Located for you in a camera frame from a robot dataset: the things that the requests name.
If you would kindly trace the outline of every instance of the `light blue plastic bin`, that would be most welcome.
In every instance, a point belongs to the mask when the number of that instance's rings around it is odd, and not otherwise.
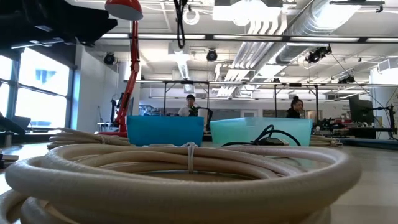
[[[188,142],[200,146],[204,125],[202,117],[127,116],[127,136],[136,146]]]
[[[236,118],[212,121],[210,127],[215,146],[222,146],[228,142],[254,141],[270,124],[274,125],[275,130],[285,131],[294,136],[302,146],[309,146],[312,123],[310,119]],[[296,146],[296,143],[286,135],[273,133],[272,137],[285,139],[291,146]]]

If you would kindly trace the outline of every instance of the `table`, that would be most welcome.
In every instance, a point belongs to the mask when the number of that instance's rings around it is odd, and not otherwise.
[[[20,159],[42,156],[46,144],[26,144],[5,149]],[[398,152],[382,149],[345,146],[339,150],[358,158],[363,174],[359,183],[341,196],[332,206],[332,224],[395,224],[398,220]],[[316,162],[306,166],[317,166]],[[10,187],[0,170],[0,194]]]

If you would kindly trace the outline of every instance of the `ceiling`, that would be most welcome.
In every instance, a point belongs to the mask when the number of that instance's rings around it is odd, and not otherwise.
[[[79,1],[68,0],[69,3],[104,9],[104,1]],[[291,21],[310,0],[296,0],[297,6],[287,11],[287,21]],[[385,12],[362,12],[371,11],[378,7],[362,7],[355,13],[348,22],[334,31],[332,35],[387,35],[398,36],[398,1],[385,0]],[[140,1],[144,14],[143,20],[139,23],[140,33],[170,33],[177,32],[175,22],[175,11],[172,1]],[[189,1],[193,9],[200,9],[200,20],[191,26],[184,23],[186,34],[246,34],[249,26],[237,26],[232,21],[214,21],[212,19],[212,9],[214,0],[194,0]],[[111,32],[130,32],[130,23],[119,20],[119,25]],[[178,70],[176,61],[169,57],[169,43],[172,41],[159,40],[140,40],[140,52],[142,62],[142,74],[144,76],[164,77],[165,74]],[[240,46],[241,42],[212,42],[212,41],[187,41],[187,53],[190,60],[187,62],[189,70],[201,70],[214,72],[217,63],[231,63]],[[381,62],[387,57],[398,55],[398,45],[391,44],[332,44],[333,55],[345,69],[354,68],[355,79],[357,82],[368,81],[369,69],[376,66],[375,62]],[[216,62],[207,62],[206,55],[209,49],[215,49],[218,54]],[[126,40],[105,40],[101,39],[96,43],[96,47],[87,49],[93,54],[103,57],[106,52],[115,52],[115,56],[120,61],[129,60],[129,42]],[[277,75],[282,82],[327,82],[331,77],[344,72],[332,56],[327,56],[320,63],[308,68],[304,62],[304,55],[297,59],[293,65],[288,66],[283,71],[283,76]]]

